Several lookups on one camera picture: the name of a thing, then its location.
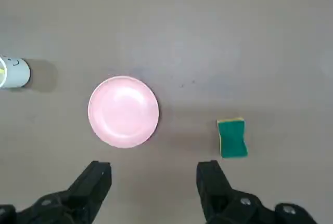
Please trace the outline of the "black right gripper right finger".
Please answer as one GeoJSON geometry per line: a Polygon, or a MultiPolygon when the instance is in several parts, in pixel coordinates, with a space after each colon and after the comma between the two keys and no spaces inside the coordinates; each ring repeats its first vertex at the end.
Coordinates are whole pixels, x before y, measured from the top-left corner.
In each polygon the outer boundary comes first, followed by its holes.
{"type": "Polygon", "coordinates": [[[199,162],[196,184],[206,223],[316,223],[301,206],[266,208],[253,194],[233,189],[216,160],[199,162]]]}

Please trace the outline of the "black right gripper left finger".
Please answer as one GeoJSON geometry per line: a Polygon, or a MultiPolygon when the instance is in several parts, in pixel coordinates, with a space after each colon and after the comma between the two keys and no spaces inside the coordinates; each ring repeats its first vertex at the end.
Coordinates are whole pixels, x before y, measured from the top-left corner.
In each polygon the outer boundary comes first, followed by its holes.
{"type": "Polygon", "coordinates": [[[93,223],[112,185],[109,162],[92,161],[66,190],[17,211],[1,205],[1,223],[93,223]]]}

